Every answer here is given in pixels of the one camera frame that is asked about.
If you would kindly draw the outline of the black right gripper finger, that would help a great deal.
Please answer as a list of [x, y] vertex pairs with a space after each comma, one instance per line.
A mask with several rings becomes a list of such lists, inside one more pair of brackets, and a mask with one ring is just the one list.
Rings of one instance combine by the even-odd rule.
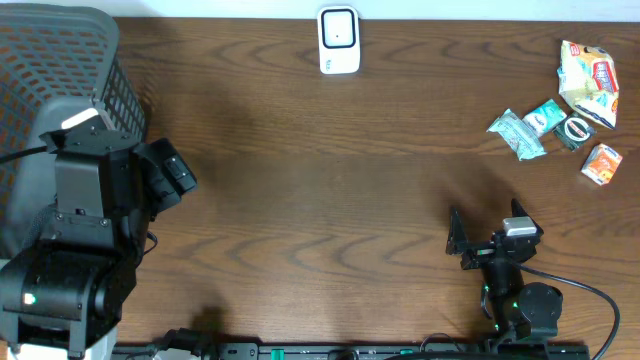
[[528, 218], [532, 226], [535, 228], [537, 236], [542, 236], [544, 234], [542, 227], [527, 213], [520, 201], [516, 198], [511, 200], [511, 212], [514, 218]]
[[468, 246], [468, 238], [459, 212], [455, 207], [450, 209], [450, 226], [446, 243], [447, 255], [461, 255]]

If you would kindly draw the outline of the teal crinkled snack pack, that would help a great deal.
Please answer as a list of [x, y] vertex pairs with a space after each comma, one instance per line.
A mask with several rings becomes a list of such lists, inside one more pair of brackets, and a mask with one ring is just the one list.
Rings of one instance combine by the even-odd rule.
[[519, 161], [532, 160], [546, 154], [536, 134], [510, 109], [496, 118], [487, 131], [499, 134]]

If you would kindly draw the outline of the teal Kleenex tissue pack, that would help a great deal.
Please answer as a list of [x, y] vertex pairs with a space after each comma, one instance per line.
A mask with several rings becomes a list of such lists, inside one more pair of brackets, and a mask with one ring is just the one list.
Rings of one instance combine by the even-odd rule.
[[549, 99], [525, 115], [523, 122], [540, 138], [552, 131], [566, 117], [562, 108], [553, 99]]

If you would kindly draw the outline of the orange Kleenex tissue pack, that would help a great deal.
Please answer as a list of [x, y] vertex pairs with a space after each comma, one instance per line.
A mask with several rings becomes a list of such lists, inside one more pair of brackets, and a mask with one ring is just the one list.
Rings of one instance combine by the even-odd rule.
[[581, 173], [602, 186], [614, 176], [623, 156], [603, 143], [596, 145], [584, 163]]

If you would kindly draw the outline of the dark green round-label pack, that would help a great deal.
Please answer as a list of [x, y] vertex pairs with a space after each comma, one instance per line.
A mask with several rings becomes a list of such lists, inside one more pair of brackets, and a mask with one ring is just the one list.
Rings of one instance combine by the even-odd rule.
[[574, 112], [553, 129], [553, 134], [570, 151], [576, 151], [596, 135], [596, 130], [577, 112]]

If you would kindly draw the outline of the large yellow wipes pack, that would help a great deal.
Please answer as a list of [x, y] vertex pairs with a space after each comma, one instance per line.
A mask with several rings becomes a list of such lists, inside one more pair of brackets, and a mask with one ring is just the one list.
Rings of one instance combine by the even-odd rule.
[[559, 95], [574, 111], [608, 129], [616, 128], [620, 87], [607, 51], [563, 40], [557, 74]]

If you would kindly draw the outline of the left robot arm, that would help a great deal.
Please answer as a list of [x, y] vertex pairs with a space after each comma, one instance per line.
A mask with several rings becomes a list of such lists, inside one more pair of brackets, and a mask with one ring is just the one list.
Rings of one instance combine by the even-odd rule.
[[120, 322], [150, 223], [197, 179], [166, 138], [68, 129], [41, 139], [55, 157], [56, 202], [40, 235], [1, 269], [1, 338], [11, 350], [81, 359]]

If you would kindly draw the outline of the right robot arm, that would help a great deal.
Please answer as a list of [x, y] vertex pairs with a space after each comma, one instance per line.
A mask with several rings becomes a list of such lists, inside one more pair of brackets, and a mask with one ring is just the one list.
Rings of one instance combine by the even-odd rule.
[[524, 281], [521, 266], [537, 254], [544, 231], [516, 199], [511, 212], [489, 240], [472, 242], [451, 209], [446, 253], [459, 256], [463, 270], [482, 272], [481, 307], [502, 342], [546, 341], [558, 334], [563, 295], [548, 284]]

